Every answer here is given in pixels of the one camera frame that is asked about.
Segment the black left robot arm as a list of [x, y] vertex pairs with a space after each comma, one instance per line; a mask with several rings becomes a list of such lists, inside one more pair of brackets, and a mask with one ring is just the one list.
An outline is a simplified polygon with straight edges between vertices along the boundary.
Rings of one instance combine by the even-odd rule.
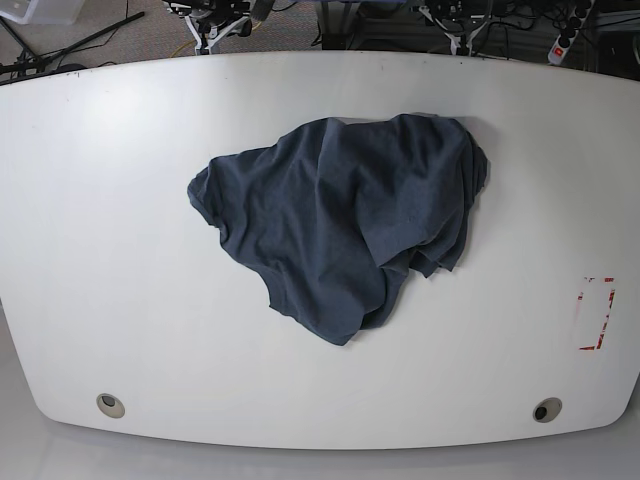
[[418, 12], [442, 32], [454, 56], [475, 56], [490, 26], [506, 12], [508, 1], [423, 1]]

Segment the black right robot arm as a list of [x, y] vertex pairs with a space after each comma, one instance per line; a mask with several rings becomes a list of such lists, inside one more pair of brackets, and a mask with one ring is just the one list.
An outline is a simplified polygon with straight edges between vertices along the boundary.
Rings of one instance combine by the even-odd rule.
[[166, 10], [183, 19], [194, 37], [194, 53], [211, 55], [229, 36], [248, 37], [253, 24], [251, 3], [236, 0], [164, 1]]

